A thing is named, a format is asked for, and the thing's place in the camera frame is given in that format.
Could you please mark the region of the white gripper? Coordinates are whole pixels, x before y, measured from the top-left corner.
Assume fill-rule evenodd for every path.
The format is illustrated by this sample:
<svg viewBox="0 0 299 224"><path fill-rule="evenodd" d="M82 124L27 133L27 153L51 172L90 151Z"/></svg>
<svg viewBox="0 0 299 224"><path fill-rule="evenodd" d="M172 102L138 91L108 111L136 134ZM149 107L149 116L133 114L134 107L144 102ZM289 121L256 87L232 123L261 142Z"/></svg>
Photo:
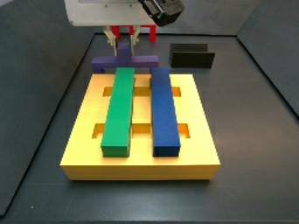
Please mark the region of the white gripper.
<svg viewBox="0 0 299 224"><path fill-rule="evenodd" d="M63 0L69 22L74 26L102 26L106 42L117 56L117 39L109 25L132 25L133 34L129 35L130 53L138 43L140 25L152 25L137 0Z"/></svg>

